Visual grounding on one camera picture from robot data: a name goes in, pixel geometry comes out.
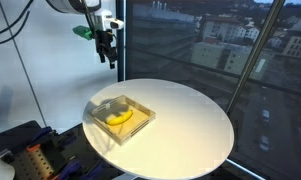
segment wall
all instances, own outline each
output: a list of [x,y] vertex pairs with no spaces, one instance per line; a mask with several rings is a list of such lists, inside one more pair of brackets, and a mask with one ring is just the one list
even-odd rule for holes
[[[27,3],[1,2],[9,23]],[[106,3],[115,16],[115,3]],[[110,70],[108,62],[100,63],[94,42],[72,32],[78,25],[87,26],[83,15],[58,13],[45,1],[34,1],[26,26],[15,38],[47,125],[59,133],[79,124],[89,99],[117,82],[117,69]],[[0,11],[0,30],[4,27]],[[0,132],[32,119],[43,126],[11,41],[0,45]]]

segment city view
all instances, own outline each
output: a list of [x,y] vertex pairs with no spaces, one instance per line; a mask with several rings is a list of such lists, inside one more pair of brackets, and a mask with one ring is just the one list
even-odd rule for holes
[[[226,110],[271,6],[132,1],[127,79],[179,82]],[[275,179],[301,179],[301,4],[280,11],[230,120],[234,157]]]

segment yellow banana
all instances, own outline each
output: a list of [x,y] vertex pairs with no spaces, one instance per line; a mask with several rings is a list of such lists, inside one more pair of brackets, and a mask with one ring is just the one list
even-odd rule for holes
[[110,126],[116,126],[116,125],[122,124],[122,123],[126,122],[132,116],[132,114],[133,114],[133,111],[129,110],[119,117],[107,120],[106,123]]

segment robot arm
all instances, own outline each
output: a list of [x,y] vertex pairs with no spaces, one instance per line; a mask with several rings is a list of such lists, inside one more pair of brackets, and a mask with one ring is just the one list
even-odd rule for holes
[[118,59],[116,47],[111,47],[113,41],[112,30],[123,28],[123,22],[112,18],[108,9],[102,8],[105,0],[46,0],[56,11],[61,13],[85,14],[91,38],[95,39],[96,51],[101,62],[105,62],[105,56],[110,62],[110,69],[114,68],[114,62]]

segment white round table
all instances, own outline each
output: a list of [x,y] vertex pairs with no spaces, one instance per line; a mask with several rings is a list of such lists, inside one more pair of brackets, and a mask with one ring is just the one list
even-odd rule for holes
[[156,118],[120,146],[84,113],[88,141],[118,169],[145,179],[193,179],[215,170],[229,156],[231,122],[199,91],[164,80],[127,80],[99,91],[84,112],[120,95],[151,109]]

